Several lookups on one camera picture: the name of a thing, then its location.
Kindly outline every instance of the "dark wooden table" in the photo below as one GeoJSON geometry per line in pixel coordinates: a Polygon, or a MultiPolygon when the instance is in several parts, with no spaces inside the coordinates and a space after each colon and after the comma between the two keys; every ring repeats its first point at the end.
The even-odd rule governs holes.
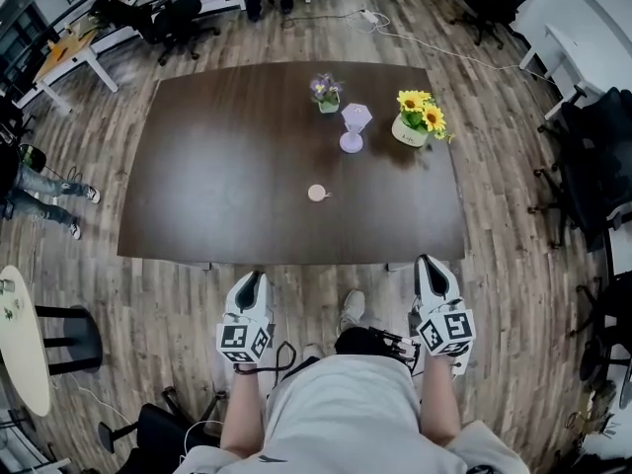
{"type": "Polygon", "coordinates": [[[391,134],[407,89],[431,91],[426,71],[267,63],[163,81],[136,151],[118,254],[288,265],[463,258],[447,143],[419,150],[391,134]],[[341,110],[355,102],[373,115],[358,154],[339,146],[340,112],[321,115],[310,101],[311,79],[326,72],[344,82],[341,110]],[[313,184],[332,196],[313,203],[313,184]]]}

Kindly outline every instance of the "sneaker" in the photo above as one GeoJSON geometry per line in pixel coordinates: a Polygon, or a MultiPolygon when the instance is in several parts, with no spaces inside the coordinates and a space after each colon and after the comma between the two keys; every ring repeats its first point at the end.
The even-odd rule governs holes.
{"type": "Polygon", "coordinates": [[[79,228],[79,223],[76,219],[68,227],[68,230],[70,231],[70,235],[72,235],[73,239],[75,239],[76,241],[81,239],[81,228],[79,228]]]}
{"type": "Polygon", "coordinates": [[[343,312],[341,312],[340,320],[338,321],[339,336],[349,328],[361,326],[360,319],[364,315],[365,308],[366,299],[364,293],[359,289],[352,289],[345,299],[343,312]]]}
{"type": "Polygon", "coordinates": [[[99,190],[97,190],[96,188],[92,188],[90,186],[90,187],[88,187],[88,192],[86,193],[86,198],[91,203],[99,203],[101,201],[101,194],[99,193],[99,190]]]}
{"type": "Polygon", "coordinates": [[[325,357],[323,349],[317,344],[308,344],[303,349],[303,361],[312,357],[316,357],[318,359],[323,359],[325,357]]]}

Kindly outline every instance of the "flower pot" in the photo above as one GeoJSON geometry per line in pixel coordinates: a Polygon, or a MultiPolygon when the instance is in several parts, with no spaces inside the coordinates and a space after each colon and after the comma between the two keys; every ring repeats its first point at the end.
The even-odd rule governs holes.
{"type": "Polygon", "coordinates": [[[427,130],[413,130],[402,121],[402,115],[397,115],[391,127],[393,136],[400,142],[412,147],[422,147],[432,134],[427,130]]]}
{"type": "Polygon", "coordinates": [[[320,109],[320,112],[324,115],[334,113],[340,107],[340,96],[337,96],[336,100],[337,102],[335,104],[330,102],[319,102],[318,109],[320,109]]]}

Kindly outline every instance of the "yellow flower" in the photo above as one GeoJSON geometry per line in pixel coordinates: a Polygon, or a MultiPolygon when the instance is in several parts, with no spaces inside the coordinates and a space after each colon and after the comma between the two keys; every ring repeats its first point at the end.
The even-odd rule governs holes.
{"type": "Polygon", "coordinates": [[[425,104],[422,107],[422,118],[428,131],[445,130],[445,119],[440,108],[425,104]]]}
{"type": "Polygon", "coordinates": [[[432,95],[430,93],[428,93],[427,91],[418,91],[417,92],[417,99],[420,102],[427,102],[428,100],[430,100],[432,97],[432,95]]]}
{"type": "Polygon", "coordinates": [[[409,113],[420,113],[423,110],[424,101],[420,99],[418,91],[400,91],[397,102],[402,107],[402,111],[409,113]]]}

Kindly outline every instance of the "office chair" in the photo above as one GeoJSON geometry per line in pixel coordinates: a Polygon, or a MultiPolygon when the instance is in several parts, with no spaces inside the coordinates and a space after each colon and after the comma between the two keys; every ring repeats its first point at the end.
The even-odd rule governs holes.
{"type": "MultiPolygon", "coordinates": [[[[171,413],[153,404],[145,404],[140,410],[138,421],[132,425],[113,431],[103,422],[99,423],[99,440],[110,453],[115,452],[117,440],[137,431],[136,447],[118,474],[173,474],[178,468],[180,457],[185,454],[185,435],[196,422],[185,415],[174,397],[176,390],[173,387],[162,392],[162,398],[171,413]]],[[[225,393],[216,393],[198,421],[208,420],[217,402],[226,398],[225,393]]],[[[199,445],[219,446],[219,438],[205,434],[202,429],[202,424],[191,429],[187,436],[187,450],[199,445]]]]}
{"type": "Polygon", "coordinates": [[[630,214],[617,213],[608,220],[614,209],[632,201],[632,94],[612,88],[595,104],[578,108],[575,102],[582,96],[585,94],[578,90],[570,103],[562,105],[567,128],[561,124],[556,130],[544,127],[561,146],[552,167],[554,172],[560,170],[561,185],[545,169],[533,172],[546,179],[555,200],[527,211],[561,211],[559,239],[550,241],[552,249],[564,245],[569,217],[571,227],[579,227],[585,233],[590,249],[605,228],[616,230],[632,219],[630,214]]]}
{"type": "Polygon", "coordinates": [[[509,26],[515,19],[517,8],[526,0],[463,0],[467,6],[474,11],[474,14],[465,11],[460,18],[450,21],[451,25],[457,22],[474,25],[478,29],[478,38],[474,42],[481,44],[483,34],[487,32],[498,42],[498,49],[502,49],[505,44],[496,35],[496,23],[509,26]]]}
{"type": "Polygon", "coordinates": [[[195,39],[203,32],[213,32],[218,36],[216,27],[201,29],[195,18],[201,11],[199,0],[170,0],[152,21],[152,10],[147,6],[134,7],[119,0],[96,0],[90,9],[93,16],[112,23],[115,27],[132,27],[140,33],[147,43],[162,43],[165,47],[158,58],[160,65],[177,45],[185,45],[191,59],[199,58],[195,52],[195,39]]]}
{"type": "MultiPolygon", "coordinates": [[[[609,265],[611,265],[611,253],[609,241],[606,249],[609,265]]],[[[632,272],[627,272],[610,279],[610,285],[606,290],[601,289],[601,280],[595,297],[586,286],[578,286],[577,291],[583,292],[592,310],[588,319],[569,335],[571,338],[582,333],[589,325],[592,325],[592,337],[586,343],[582,363],[580,365],[580,379],[586,382],[594,391],[599,391],[607,380],[610,365],[632,366],[632,356],[625,359],[611,358],[612,348],[621,345],[632,355],[632,306],[628,303],[632,296],[632,272]],[[605,317],[616,318],[616,325],[606,327],[605,317]]],[[[621,393],[619,407],[624,409],[628,401],[624,392],[621,393]]]]}
{"type": "Polygon", "coordinates": [[[0,96],[0,125],[11,133],[18,143],[24,135],[33,132],[32,129],[27,128],[31,119],[34,119],[33,116],[29,116],[24,121],[22,110],[16,107],[6,95],[0,96]]]}

